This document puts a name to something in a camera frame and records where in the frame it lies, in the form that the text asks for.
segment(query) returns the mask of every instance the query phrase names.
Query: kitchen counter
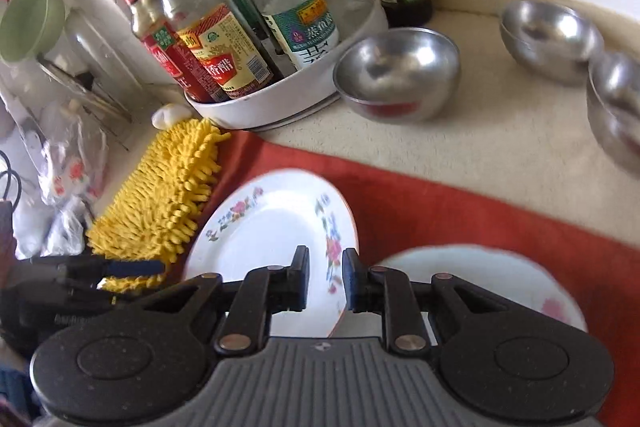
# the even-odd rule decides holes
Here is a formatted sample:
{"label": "kitchen counter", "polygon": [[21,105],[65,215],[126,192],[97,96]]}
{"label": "kitchen counter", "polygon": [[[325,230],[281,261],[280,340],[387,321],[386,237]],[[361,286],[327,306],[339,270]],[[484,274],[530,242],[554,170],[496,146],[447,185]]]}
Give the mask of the kitchen counter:
{"label": "kitchen counter", "polygon": [[458,93],[436,120],[374,123],[339,101],[262,137],[466,188],[640,246],[640,180],[598,147],[585,90],[517,65],[495,17],[439,12],[428,27],[451,37],[462,59]]}

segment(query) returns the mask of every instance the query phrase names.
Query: plate rim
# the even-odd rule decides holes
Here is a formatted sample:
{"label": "plate rim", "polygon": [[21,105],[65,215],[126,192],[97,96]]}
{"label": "plate rim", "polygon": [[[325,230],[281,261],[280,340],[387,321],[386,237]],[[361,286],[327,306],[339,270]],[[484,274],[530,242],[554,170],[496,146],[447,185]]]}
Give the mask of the plate rim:
{"label": "plate rim", "polygon": [[584,318],[582,309],[580,309],[580,306],[578,306],[578,303],[575,301],[571,293],[569,293],[567,289],[564,288],[564,286],[562,286],[561,283],[558,282],[558,280],[556,280],[553,274],[549,272],[549,270],[547,270],[544,266],[542,266],[542,264],[536,263],[534,260],[530,259],[529,257],[526,257],[525,255],[518,252],[514,252],[512,250],[505,250],[504,248],[485,247],[484,245],[477,245],[474,243],[451,243],[448,245],[423,245],[421,247],[406,248],[405,250],[399,251],[398,253],[385,257],[378,264],[383,265],[384,263],[388,263],[388,261],[391,261],[392,259],[407,255],[413,252],[414,250],[451,250],[454,248],[481,250],[482,253],[486,255],[495,255],[496,257],[501,257],[507,254],[509,257],[513,258],[514,260],[520,263],[526,264],[527,267],[532,269],[537,269],[539,272],[544,274],[553,283],[556,289],[558,289],[559,293],[561,293],[562,296],[569,303],[571,303],[572,307],[574,308],[574,311],[577,312],[577,317],[580,319],[580,325],[581,325],[580,329],[582,329],[582,331],[588,331],[587,321]]}
{"label": "plate rim", "polygon": [[[196,247],[197,243],[201,240],[203,234],[206,233],[207,225],[215,217],[216,213],[221,208],[226,208],[230,203],[235,203],[236,202],[236,198],[238,197],[238,193],[240,193],[241,191],[244,191],[247,187],[255,184],[256,182],[259,182],[262,179],[271,177],[273,175],[276,175],[276,174],[287,174],[287,173],[303,174],[305,176],[311,176],[313,178],[316,178],[316,179],[320,180],[321,182],[323,182],[328,187],[332,188],[335,191],[335,193],[338,194],[338,196],[340,196],[340,200],[342,201],[343,206],[347,209],[348,215],[349,215],[349,217],[351,219],[351,226],[353,227],[353,235],[354,235],[354,239],[355,239],[355,246],[353,248],[355,248],[355,250],[358,252],[358,254],[360,253],[360,239],[358,237],[358,227],[356,225],[356,220],[355,220],[355,218],[353,216],[353,211],[351,210],[351,207],[350,207],[349,203],[347,202],[346,198],[344,197],[344,195],[342,194],[342,192],[340,192],[340,190],[338,190],[338,188],[334,184],[332,184],[332,182],[330,182],[329,180],[327,180],[323,176],[320,176],[319,174],[316,174],[315,172],[308,171],[306,169],[298,169],[298,168],[273,169],[271,171],[268,171],[268,172],[265,172],[263,174],[260,174],[260,175],[256,176],[255,178],[250,179],[249,181],[246,181],[246,182],[242,183],[238,188],[236,188],[231,194],[229,194],[228,197],[226,197],[225,200],[223,200],[216,207],[216,209],[213,211],[213,213],[211,214],[209,219],[207,219],[206,222],[203,224],[201,230],[198,232],[198,235],[193,240],[193,246],[191,247],[191,250],[188,253],[187,259],[185,260],[185,263],[184,263],[184,268],[182,270],[182,278],[181,278],[182,281],[187,280],[187,279],[185,279],[185,273],[186,273],[186,270],[187,270],[187,265],[189,263],[189,259],[190,259],[191,253],[193,252],[193,249]],[[345,312],[347,310],[347,305],[346,305],[346,286],[344,285],[344,283],[343,283],[342,286],[343,286],[343,290],[344,290],[345,306],[342,308],[342,311],[340,312],[340,315],[338,316],[337,320],[335,321],[335,324],[333,325],[332,329],[327,333],[327,335],[326,335],[327,338],[332,336],[332,334],[334,333],[335,329],[338,327],[338,324],[343,319],[343,317],[345,315]]]}

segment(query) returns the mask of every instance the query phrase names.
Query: green bowl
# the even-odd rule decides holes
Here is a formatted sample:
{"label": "green bowl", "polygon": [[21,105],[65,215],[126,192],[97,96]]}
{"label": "green bowl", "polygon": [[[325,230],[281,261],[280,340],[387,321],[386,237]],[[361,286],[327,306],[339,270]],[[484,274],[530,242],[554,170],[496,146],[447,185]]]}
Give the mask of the green bowl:
{"label": "green bowl", "polygon": [[20,62],[47,54],[64,26],[62,0],[11,0],[0,22],[0,58]]}

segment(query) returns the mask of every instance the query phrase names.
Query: red towel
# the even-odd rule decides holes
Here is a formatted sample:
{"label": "red towel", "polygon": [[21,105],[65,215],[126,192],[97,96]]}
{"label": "red towel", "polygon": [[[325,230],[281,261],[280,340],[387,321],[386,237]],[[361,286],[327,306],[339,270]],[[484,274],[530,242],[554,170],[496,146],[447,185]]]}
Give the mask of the red towel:
{"label": "red towel", "polygon": [[245,182],[274,169],[298,168],[343,194],[366,264],[423,245],[468,243],[525,255],[571,293],[590,333],[614,358],[616,378],[600,420],[609,427],[640,423],[640,251],[466,190],[274,145],[248,132],[233,134],[220,144],[223,171],[201,225]]}

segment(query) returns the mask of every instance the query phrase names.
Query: plastic bag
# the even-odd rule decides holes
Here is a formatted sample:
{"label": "plastic bag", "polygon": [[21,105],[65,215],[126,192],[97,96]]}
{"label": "plastic bag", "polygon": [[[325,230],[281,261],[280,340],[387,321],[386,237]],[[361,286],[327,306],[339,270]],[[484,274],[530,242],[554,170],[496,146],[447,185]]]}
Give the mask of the plastic bag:
{"label": "plastic bag", "polygon": [[18,259],[40,255],[55,215],[55,208],[42,201],[37,185],[23,180],[22,196],[14,212],[14,237],[18,240],[15,256]]}
{"label": "plastic bag", "polygon": [[84,250],[82,223],[87,209],[77,196],[72,196],[59,211],[51,226],[47,244],[41,255],[78,255]]}
{"label": "plastic bag", "polygon": [[46,136],[38,181],[45,203],[60,206],[72,196],[100,197],[107,163],[107,137],[78,102],[47,105],[40,118]]}

